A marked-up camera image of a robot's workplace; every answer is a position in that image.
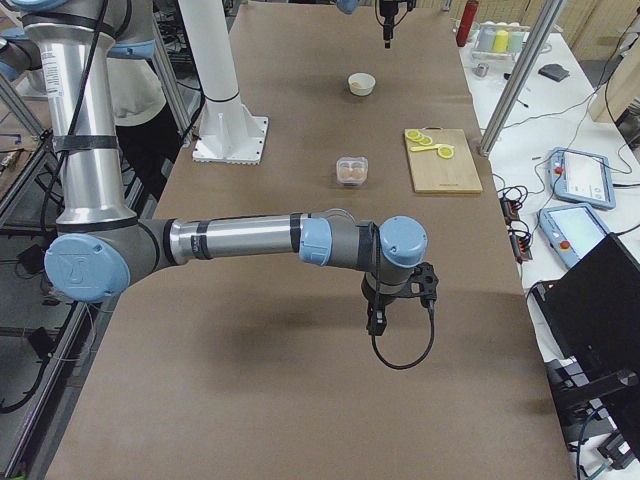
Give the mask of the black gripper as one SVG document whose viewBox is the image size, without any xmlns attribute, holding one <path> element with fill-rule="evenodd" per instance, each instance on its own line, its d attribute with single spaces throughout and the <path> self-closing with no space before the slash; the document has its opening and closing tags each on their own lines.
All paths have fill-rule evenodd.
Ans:
<svg viewBox="0 0 640 480">
<path fill-rule="evenodd" d="M 370 336 L 382 336 L 386 329 L 386 307 L 394 301 L 392 295 L 377 292 L 366 279 L 362 280 L 361 291 L 367 300 L 367 333 Z"/>
<path fill-rule="evenodd" d="M 404 14 L 397 19 L 400 5 L 405 5 Z M 377 0 L 375 2 L 376 20 L 383 28 L 384 48 L 390 49 L 394 34 L 394 25 L 398 25 L 415 8 L 415 0 Z"/>
</svg>

